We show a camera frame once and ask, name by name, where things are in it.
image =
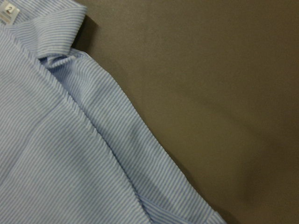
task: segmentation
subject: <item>dark brown background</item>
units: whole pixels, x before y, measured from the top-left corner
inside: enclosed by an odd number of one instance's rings
[[[299,223],[299,1],[78,0],[109,71],[230,224]]]

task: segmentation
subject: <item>striped fabric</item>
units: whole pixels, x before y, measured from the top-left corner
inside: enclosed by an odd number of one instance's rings
[[[86,8],[10,2],[20,13],[0,25],[0,223],[224,224],[109,73],[71,48]]]

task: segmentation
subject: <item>dress shirt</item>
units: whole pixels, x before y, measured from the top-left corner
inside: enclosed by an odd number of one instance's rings
[[[9,2],[20,12],[0,24],[0,223],[224,224],[110,74],[71,48],[86,8]]]

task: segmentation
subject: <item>light blue shirt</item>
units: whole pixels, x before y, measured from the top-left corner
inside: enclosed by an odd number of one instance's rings
[[[71,48],[86,8],[10,2],[20,13],[0,24],[0,223],[224,224],[109,73]]]

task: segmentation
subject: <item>shirt collar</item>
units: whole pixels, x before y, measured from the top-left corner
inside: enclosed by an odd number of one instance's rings
[[[36,58],[68,55],[86,13],[72,0],[10,0],[20,9],[8,29]]]

